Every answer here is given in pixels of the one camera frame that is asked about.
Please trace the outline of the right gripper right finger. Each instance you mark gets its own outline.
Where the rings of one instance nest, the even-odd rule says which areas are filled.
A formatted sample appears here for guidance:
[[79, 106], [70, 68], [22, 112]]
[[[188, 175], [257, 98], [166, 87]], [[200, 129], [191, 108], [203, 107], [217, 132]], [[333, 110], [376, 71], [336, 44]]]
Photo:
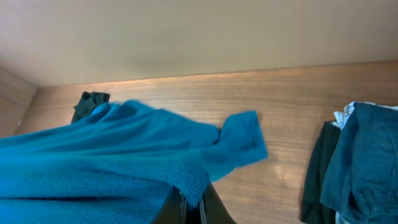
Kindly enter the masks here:
[[236, 224], [212, 184], [203, 193], [199, 209], [201, 224]]

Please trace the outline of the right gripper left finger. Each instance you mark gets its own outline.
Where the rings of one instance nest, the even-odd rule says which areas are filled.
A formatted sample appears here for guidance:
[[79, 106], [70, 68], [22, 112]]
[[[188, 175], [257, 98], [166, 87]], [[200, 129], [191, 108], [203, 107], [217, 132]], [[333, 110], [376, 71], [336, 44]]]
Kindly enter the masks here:
[[173, 187], [151, 224], [185, 224], [186, 212], [186, 198], [179, 189]]

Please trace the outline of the blue t-shirt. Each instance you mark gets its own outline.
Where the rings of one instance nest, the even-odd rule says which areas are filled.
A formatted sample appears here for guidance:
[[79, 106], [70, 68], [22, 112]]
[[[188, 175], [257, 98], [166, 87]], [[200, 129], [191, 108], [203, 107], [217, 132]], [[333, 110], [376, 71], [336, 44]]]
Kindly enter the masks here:
[[1, 139], [1, 222], [150, 223], [173, 190], [195, 208], [212, 182], [266, 157], [255, 111], [218, 128], [105, 103], [67, 126]]

